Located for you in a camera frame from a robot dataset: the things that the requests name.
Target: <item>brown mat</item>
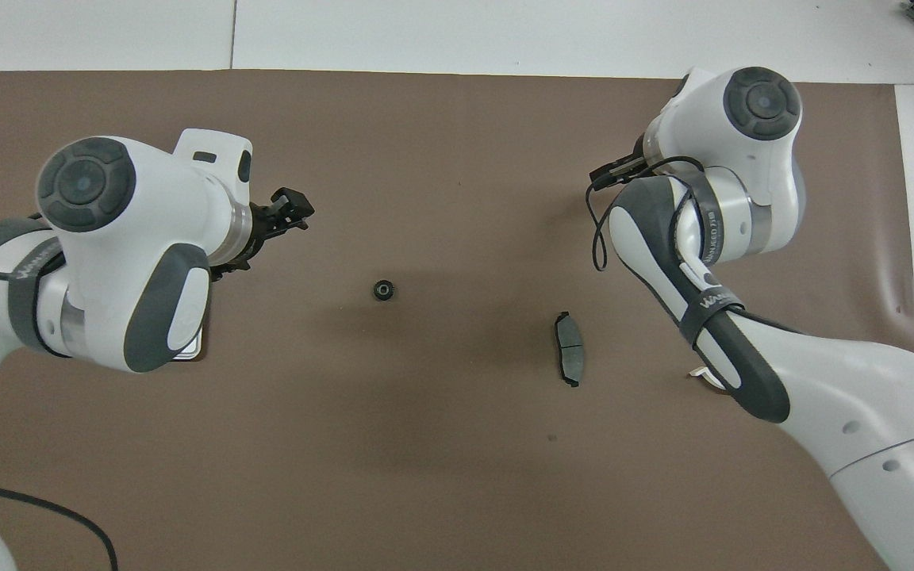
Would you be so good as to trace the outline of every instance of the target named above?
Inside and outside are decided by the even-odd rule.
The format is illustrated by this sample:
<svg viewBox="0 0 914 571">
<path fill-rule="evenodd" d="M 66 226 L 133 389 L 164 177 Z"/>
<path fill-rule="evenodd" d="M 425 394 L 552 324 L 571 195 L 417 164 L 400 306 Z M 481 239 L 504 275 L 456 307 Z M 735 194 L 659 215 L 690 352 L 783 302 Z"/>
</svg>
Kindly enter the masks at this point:
<svg viewBox="0 0 914 571">
<path fill-rule="evenodd" d="M 591 268 L 587 173 L 674 87 L 0 72 L 0 217 L 35 209 L 69 141 L 170 151 L 184 127 L 253 141 L 255 201 L 288 185 L 317 209 L 217 283 L 202 362 L 8 358 L 0 485 L 97 521 L 125 570 L 881 569 L 812 459 L 686 379 L 699 361 L 644 286 Z M 799 90 L 805 224 L 718 274 L 751 310 L 914 351 L 893 88 Z M 586 344 L 577 389 L 561 311 Z M 0 531 L 22 570 L 106 567 L 53 514 L 0 500 Z"/>
</svg>

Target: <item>small black wheel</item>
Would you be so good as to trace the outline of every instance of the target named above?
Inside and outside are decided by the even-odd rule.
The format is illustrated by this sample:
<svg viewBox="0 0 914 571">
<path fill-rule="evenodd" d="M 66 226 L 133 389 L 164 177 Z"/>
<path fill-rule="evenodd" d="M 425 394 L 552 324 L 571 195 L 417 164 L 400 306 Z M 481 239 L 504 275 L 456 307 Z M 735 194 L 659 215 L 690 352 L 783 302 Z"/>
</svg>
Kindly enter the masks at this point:
<svg viewBox="0 0 914 571">
<path fill-rule="evenodd" d="M 373 286 L 373 295 L 376 296 L 377 300 L 385 302 L 394 295 L 395 290 L 393 283 L 389 279 L 380 279 Z"/>
</svg>

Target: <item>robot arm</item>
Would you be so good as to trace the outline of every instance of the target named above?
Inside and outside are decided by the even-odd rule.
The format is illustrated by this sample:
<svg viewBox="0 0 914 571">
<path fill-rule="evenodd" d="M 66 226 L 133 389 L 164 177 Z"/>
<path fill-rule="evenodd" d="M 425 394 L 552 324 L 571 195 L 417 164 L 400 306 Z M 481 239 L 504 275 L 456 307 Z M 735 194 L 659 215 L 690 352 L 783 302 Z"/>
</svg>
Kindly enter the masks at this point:
<svg viewBox="0 0 914 571">
<path fill-rule="evenodd" d="M 55 153 L 36 186 L 44 221 L 0 221 L 0 362 L 23 346 L 137 373 L 171 361 L 210 283 L 314 213 L 287 188 L 253 205 L 251 159 L 244 138 L 199 129 L 171 154 L 120 137 Z"/>
<path fill-rule="evenodd" d="M 779 248 L 797 230 L 791 139 L 801 109 L 794 88 L 762 68 L 696 80 L 644 135 L 643 162 L 603 174 L 683 153 L 707 167 L 666 165 L 628 183 L 607 214 L 614 249 L 732 397 L 816 459 L 886 564 L 914 570 L 914 354 L 784 329 L 744 311 L 711 274 L 715 261 Z M 733 120 L 736 101 L 757 119 Z M 772 112 L 783 125 L 758 127 Z M 737 136 L 746 140 L 730 158 Z"/>
</svg>

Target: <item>gray joint cap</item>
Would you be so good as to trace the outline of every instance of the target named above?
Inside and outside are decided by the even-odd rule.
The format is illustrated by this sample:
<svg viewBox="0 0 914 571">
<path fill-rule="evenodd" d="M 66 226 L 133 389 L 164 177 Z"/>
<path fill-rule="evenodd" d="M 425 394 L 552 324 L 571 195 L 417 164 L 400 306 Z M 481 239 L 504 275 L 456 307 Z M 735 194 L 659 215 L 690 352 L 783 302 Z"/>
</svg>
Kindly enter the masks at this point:
<svg viewBox="0 0 914 571">
<path fill-rule="evenodd" d="M 725 86 L 725 115 L 732 126 L 752 140 L 780 140 L 792 132 L 802 112 L 802 100 L 788 79 L 764 67 L 733 73 Z"/>
<path fill-rule="evenodd" d="M 136 170 L 126 146 L 91 137 L 65 146 L 48 160 L 37 180 L 37 204 L 62 230 L 90 232 L 119 217 L 135 187 Z"/>
</svg>

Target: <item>white tabletop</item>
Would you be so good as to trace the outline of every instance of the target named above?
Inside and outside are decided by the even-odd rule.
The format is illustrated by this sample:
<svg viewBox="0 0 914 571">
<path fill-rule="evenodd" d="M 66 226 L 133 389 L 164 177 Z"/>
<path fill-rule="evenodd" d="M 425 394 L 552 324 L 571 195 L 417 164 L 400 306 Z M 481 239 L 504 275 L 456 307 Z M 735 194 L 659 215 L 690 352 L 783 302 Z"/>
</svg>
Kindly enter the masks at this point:
<svg viewBox="0 0 914 571">
<path fill-rule="evenodd" d="M 693 65 L 897 84 L 914 259 L 914 23 L 896 0 L 0 0 L 0 70 L 679 77 Z"/>
</svg>

